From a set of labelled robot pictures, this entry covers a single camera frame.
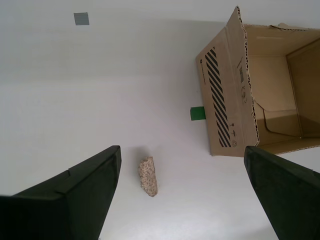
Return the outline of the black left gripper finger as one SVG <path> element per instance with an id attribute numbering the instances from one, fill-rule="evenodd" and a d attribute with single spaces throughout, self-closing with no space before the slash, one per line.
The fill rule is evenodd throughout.
<path id="1" fill-rule="evenodd" d="M 0 197 L 2 240 L 97 240 L 117 189 L 118 145 L 12 196 Z"/>
<path id="2" fill-rule="evenodd" d="M 244 165 L 278 239 L 320 238 L 320 174 L 255 146 Z"/>

